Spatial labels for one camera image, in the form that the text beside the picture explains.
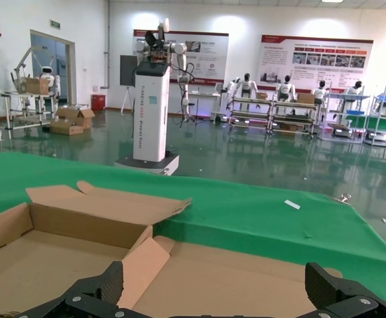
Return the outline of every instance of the cardboard box flap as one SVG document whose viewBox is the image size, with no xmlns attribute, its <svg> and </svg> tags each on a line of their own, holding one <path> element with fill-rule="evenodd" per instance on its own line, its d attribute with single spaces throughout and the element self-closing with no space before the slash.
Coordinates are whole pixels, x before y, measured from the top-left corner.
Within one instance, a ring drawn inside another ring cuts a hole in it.
<svg viewBox="0 0 386 318">
<path fill-rule="evenodd" d="M 104 189 L 94 187 L 85 181 L 77 182 L 77 186 L 82 193 L 96 197 L 97 200 L 107 198 L 115 203 L 121 202 L 118 206 L 123 207 L 123 209 L 120 209 L 119 214 L 125 215 L 127 220 L 136 224 L 154 225 L 183 212 L 191 202 L 191 199 L 179 201 L 165 197 Z"/>
<path fill-rule="evenodd" d="M 52 185 L 50 187 L 28 187 L 25 190 L 33 203 L 51 205 L 49 203 L 63 199 L 83 197 L 79 191 L 67 185 Z"/>
<path fill-rule="evenodd" d="M 150 286 L 169 254 L 153 238 L 146 239 L 123 260 L 124 291 L 119 299 L 120 308 L 132 309 Z"/>
<path fill-rule="evenodd" d="M 94 112 L 91 109 L 82 109 L 78 113 L 78 117 L 90 118 L 94 117 Z"/>
<path fill-rule="evenodd" d="M 71 108 L 59 108 L 56 115 L 60 117 L 76 118 L 78 117 L 79 110 Z"/>
</svg>

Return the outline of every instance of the red trash bin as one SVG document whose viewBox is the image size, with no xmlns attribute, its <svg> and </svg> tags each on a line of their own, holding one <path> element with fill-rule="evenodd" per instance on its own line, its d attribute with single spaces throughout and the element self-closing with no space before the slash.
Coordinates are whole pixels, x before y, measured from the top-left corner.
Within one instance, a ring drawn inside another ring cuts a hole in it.
<svg viewBox="0 0 386 318">
<path fill-rule="evenodd" d="M 106 95 L 92 95 L 92 111 L 103 111 L 106 106 Z"/>
</svg>

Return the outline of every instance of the green table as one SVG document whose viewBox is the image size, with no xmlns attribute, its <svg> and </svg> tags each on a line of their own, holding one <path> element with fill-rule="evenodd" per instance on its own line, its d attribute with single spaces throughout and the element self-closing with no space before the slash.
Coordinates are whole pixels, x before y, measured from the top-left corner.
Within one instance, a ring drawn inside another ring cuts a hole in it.
<svg viewBox="0 0 386 318">
<path fill-rule="evenodd" d="M 351 128 L 363 128 L 364 127 L 365 117 L 348 116 L 348 117 L 346 117 L 346 119 L 352 121 Z M 367 121 L 368 121 L 367 128 L 376 129 L 377 118 L 368 117 Z M 386 131 L 386 119 L 380 118 L 379 128 L 377 130 Z"/>
<path fill-rule="evenodd" d="M 0 212 L 28 201 L 26 187 L 76 187 L 78 180 L 174 199 L 192 197 L 191 206 L 160 223 L 156 234 L 298 264 L 319 262 L 386 299 L 386 243 L 354 209 L 320 194 L 0 152 Z M 287 199 L 300 209 L 285 204 Z"/>
</svg>

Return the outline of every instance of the wall poster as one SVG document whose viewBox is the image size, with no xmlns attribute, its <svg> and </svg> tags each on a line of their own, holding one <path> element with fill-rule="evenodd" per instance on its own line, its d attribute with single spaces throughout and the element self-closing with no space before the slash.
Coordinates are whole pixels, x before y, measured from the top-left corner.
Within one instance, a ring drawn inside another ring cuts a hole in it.
<svg viewBox="0 0 386 318">
<path fill-rule="evenodd" d="M 258 88 L 273 90 L 290 75 L 297 91 L 318 87 L 323 79 L 326 87 L 332 82 L 333 91 L 343 92 L 363 79 L 372 46 L 372 40 L 263 35 Z"/>
<path fill-rule="evenodd" d="M 134 30 L 133 50 L 137 41 L 145 39 L 145 33 L 146 30 Z M 170 31 L 165 33 L 165 40 L 187 45 L 187 62 L 194 64 L 193 75 L 196 78 L 192 83 L 213 86 L 224 82 L 228 33 Z M 177 65 L 175 54 L 173 54 L 172 63 Z M 176 82 L 176 73 L 172 70 L 171 82 Z"/>
</svg>

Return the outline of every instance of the white wall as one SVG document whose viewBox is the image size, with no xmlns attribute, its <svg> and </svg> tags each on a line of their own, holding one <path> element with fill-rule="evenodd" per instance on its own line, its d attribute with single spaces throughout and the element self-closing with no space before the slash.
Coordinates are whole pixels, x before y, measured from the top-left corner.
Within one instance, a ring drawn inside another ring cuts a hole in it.
<svg viewBox="0 0 386 318">
<path fill-rule="evenodd" d="M 255 78 L 261 35 L 279 34 L 374 40 L 363 82 L 368 86 L 386 84 L 386 10 L 114 2 L 109 107 L 122 104 L 125 88 L 119 86 L 119 55 L 132 54 L 133 29 L 156 29 L 165 17 L 172 30 L 229 33 L 226 81 L 245 72 Z M 170 112 L 180 109 L 179 96 L 177 87 L 172 85 Z M 202 103 L 205 102 L 201 101 L 200 113 L 206 108 Z"/>
<path fill-rule="evenodd" d="M 77 102 L 90 104 L 93 86 L 105 84 L 105 18 L 104 0 L 0 0 L 0 89 L 14 89 L 10 73 L 35 30 L 75 43 Z M 61 29 L 52 28 L 50 19 Z M 32 74 L 31 57 L 26 70 Z"/>
</svg>

